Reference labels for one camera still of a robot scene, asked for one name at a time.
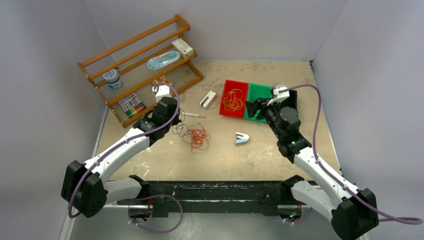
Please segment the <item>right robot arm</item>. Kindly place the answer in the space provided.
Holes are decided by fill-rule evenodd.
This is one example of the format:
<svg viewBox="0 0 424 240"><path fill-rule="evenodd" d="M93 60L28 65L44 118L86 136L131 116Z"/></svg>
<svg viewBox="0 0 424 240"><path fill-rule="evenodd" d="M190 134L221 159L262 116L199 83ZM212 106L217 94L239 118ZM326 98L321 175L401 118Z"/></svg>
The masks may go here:
<svg viewBox="0 0 424 240"><path fill-rule="evenodd" d="M246 101L248 116L264 119L277 137L281 155L319 186L315 188L305 180L289 184L280 191L282 200L288 204L297 200L309 205L331 223L342 240L356 240L377 227L378 215L368 208L368 205L377 206L374 193L350 183L316 154L313 145L300 133L301 120L295 108L269 102L268 98L261 97Z"/></svg>

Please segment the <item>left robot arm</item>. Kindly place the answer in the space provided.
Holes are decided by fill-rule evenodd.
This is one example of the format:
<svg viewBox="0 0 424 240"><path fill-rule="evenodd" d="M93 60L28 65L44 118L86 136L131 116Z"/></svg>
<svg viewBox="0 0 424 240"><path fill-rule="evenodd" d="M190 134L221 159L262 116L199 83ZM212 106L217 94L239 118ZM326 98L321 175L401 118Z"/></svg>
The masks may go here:
<svg viewBox="0 0 424 240"><path fill-rule="evenodd" d="M153 108L150 117L135 124L119 141L102 153L84 161L74 160L65 170L61 197L68 202L68 216L96 215L105 205L131 199L146 203L149 191L140 177L129 176L111 181L111 176L138 153L163 138L171 126L179 123L180 100L165 96Z"/></svg>

